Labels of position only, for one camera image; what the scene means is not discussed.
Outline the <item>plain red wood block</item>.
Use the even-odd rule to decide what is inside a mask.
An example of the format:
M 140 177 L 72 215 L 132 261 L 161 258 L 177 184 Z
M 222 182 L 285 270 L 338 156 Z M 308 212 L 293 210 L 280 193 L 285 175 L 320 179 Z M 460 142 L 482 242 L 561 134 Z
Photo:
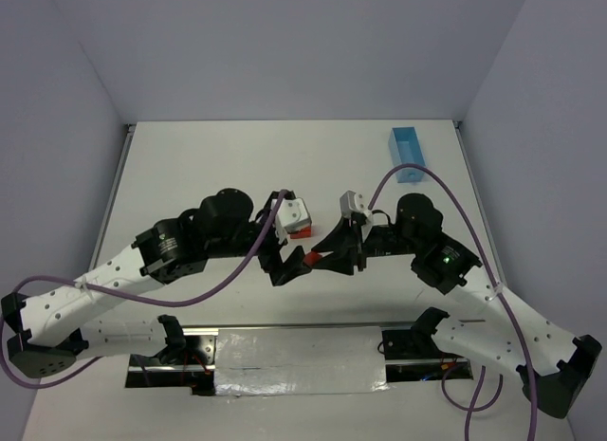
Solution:
M 320 261 L 321 258 L 322 258 L 322 255 L 319 254 L 318 252 L 310 251 L 304 256 L 303 262 L 307 266 L 313 267 L 315 264 L 317 264 Z

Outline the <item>light blue plastic box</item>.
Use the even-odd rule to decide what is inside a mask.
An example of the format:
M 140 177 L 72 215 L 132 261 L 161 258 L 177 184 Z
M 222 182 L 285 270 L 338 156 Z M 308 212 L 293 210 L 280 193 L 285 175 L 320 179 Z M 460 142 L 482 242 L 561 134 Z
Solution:
M 393 166 L 415 164 L 425 167 L 425 159 L 414 127 L 395 127 L 391 131 L 388 147 Z M 405 168 L 395 173 L 398 183 L 418 183 L 425 173 L 416 168 Z

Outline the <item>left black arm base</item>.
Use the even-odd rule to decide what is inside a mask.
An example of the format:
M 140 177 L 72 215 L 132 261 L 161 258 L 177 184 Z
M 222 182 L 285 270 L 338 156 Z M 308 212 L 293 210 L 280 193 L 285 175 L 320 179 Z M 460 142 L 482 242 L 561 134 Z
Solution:
M 156 357 L 129 358 L 126 389 L 187 389 L 192 395 L 215 395 L 217 329 L 184 330 L 186 348 L 167 364 Z

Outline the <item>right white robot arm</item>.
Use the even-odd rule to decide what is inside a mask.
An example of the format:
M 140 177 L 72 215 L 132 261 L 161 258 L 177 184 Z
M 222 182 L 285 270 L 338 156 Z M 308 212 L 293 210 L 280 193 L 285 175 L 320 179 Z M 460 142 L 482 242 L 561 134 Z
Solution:
M 541 412 L 564 419 L 592 375 L 601 344 L 544 317 L 504 285 L 493 287 L 479 257 L 442 230 L 443 215 L 421 193 L 403 195 L 395 220 L 377 225 L 361 195 L 340 198 L 341 219 L 306 256 L 315 270 L 353 275 L 368 259 L 410 255 L 425 285 L 469 310 L 465 324 L 440 308 L 426 309 L 412 329 L 424 343 L 519 377 Z

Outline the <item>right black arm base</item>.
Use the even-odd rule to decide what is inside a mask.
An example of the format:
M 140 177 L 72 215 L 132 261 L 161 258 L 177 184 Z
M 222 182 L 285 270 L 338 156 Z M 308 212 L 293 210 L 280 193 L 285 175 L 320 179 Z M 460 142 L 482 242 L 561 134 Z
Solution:
M 449 314 L 428 308 L 411 325 L 381 330 L 377 351 L 384 357 L 388 383 L 472 379 L 469 361 L 438 349 L 432 339 Z

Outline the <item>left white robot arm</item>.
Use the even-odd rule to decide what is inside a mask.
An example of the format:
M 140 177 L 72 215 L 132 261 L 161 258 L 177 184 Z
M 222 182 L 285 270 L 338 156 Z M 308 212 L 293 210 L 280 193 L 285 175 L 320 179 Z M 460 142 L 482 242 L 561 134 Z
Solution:
M 227 288 L 253 260 L 274 286 L 309 273 L 304 250 L 281 250 L 292 233 L 310 227 L 304 201 L 292 191 L 269 196 L 259 212 L 250 197 L 223 189 L 199 207 L 156 222 L 106 263 L 72 280 L 28 277 L 1 300 L 1 326 L 13 335 L 1 348 L 1 367 L 17 384 L 46 388 L 45 378 L 79 360 L 133 355 L 172 364 L 189 354 L 182 325 L 171 315 L 150 321 L 112 322 L 104 316 L 123 302 L 163 308 L 202 303 Z M 183 301 L 162 301 L 150 292 L 204 271 L 208 261 L 240 264 L 215 287 Z

